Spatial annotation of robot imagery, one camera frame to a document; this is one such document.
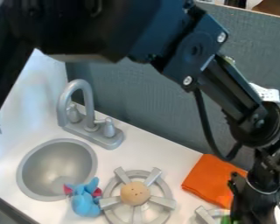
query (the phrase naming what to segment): silver sink basin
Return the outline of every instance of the silver sink basin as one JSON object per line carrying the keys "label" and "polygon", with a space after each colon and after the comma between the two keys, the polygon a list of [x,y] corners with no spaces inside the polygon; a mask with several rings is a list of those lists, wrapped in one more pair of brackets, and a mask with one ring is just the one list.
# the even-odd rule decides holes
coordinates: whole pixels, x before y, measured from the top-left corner
{"label": "silver sink basin", "polygon": [[17,184],[27,196],[63,200],[64,184],[87,183],[97,169],[95,152],[74,139],[55,139],[30,151],[17,168]]}

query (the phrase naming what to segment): black cable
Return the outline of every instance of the black cable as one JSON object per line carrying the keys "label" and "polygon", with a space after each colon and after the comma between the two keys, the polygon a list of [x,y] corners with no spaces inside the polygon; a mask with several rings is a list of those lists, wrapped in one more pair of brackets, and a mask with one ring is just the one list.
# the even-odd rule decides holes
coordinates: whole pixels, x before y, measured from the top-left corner
{"label": "black cable", "polygon": [[277,192],[275,193],[275,200],[276,200],[276,203],[277,203],[278,208],[280,209],[280,199],[278,198],[278,193],[279,193],[279,191],[277,191]]}
{"label": "black cable", "polygon": [[235,143],[233,149],[227,154],[227,156],[223,156],[214,141],[210,123],[207,118],[207,111],[206,111],[206,106],[205,106],[205,103],[203,100],[203,96],[198,88],[194,90],[194,96],[195,96],[195,100],[196,100],[197,107],[199,110],[199,116],[200,116],[202,129],[204,131],[206,140],[207,140],[209,146],[211,147],[213,154],[216,157],[220,158],[221,160],[224,160],[227,162],[233,160],[235,158],[235,156],[238,154],[239,149],[242,147],[242,144]]}

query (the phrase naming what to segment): screw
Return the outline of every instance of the screw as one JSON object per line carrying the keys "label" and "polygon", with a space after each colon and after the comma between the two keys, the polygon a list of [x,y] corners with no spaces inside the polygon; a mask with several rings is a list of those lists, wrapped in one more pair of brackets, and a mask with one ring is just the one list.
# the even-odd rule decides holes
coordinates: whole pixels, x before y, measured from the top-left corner
{"label": "screw", "polygon": [[192,77],[191,76],[187,76],[187,77],[185,77],[185,79],[183,81],[183,84],[185,86],[189,86],[192,83],[192,81],[193,81]]}
{"label": "screw", "polygon": [[223,43],[227,39],[227,34],[223,31],[221,34],[219,34],[217,41],[218,43]]}
{"label": "screw", "polygon": [[251,118],[253,122],[256,122],[258,119],[259,115],[258,114],[254,114]]}
{"label": "screw", "polygon": [[264,120],[259,120],[258,122],[255,123],[255,127],[257,129],[261,128],[264,125]]}

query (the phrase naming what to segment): white countertop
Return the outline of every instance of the white countertop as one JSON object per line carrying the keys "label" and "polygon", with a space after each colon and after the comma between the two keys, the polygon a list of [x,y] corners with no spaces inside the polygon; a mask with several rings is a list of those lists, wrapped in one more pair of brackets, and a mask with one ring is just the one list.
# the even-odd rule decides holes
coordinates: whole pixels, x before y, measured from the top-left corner
{"label": "white countertop", "polygon": [[177,209],[172,213],[167,223],[187,223],[193,211],[199,207],[213,208],[214,206],[185,192],[181,183],[189,171],[195,166],[201,154],[189,150],[162,137],[133,127],[124,122],[115,121],[116,127],[123,130],[125,141],[115,150],[105,150],[100,146],[65,132],[57,126],[56,120],[48,120],[49,126],[39,129],[26,136],[21,143],[0,158],[0,198],[44,224],[57,223],[107,223],[104,216],[94,220],[80,218],[70,209],[68,201],[41,202],[30,199],[18,188],[16,171],[23,156],[35,146],[54,138],[74,138],[89,144],[98,158],[96,176],[100,178],[100,188],[103,190],[109,180],[114,177],[113,170],[121,166],[124,170],[150,171],[157,167],[163,171],[162,178],[172,190],[174,199],[178,202]]}
{"label": "white countertop", "polygon": [[[96,176],[101,180],[99,187],[102,190],[114,176],[113,170],[119,166],[126,171],[161,169],[162,178],[177,201],[177,209],[172,212],[169,224],[189,224],[199,206],[215,208],[181,189],[185,177],[201,157],[197,151],[117,120],[115,126],[124,132],[125,140],[115,150],[105,150],[58,127],[54,111],[58,95],[66,84],[64,65],[39,52],[33,55],[34,60],[26,66],[0,112],[3,130],[0,135],[0,198],[41,224],[107,224],[103,215],[96,219],[78,217],[67,200],[36,201],[18,188],[16,171],[28,151],[55,138],[74,138],[94,149],[98,158]],[[96,115],[97,118],[105,117],[100,113]],[[280,223],[278,209],[276,217]]]}

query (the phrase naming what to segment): plush toy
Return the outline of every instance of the plush toy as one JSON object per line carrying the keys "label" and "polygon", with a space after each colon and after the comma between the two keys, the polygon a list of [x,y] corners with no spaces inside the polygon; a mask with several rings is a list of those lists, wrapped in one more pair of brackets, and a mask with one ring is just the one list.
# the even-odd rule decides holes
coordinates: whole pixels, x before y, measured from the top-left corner
{"label": "plush toy", "polygon": [[87,185],[65,185],[66,189],[71,189],[71,206],[76,214],[84,217],[100,215],[101,209],[98,202],[102,192],[97,187],[98,184],[99,179],[93,178]]}

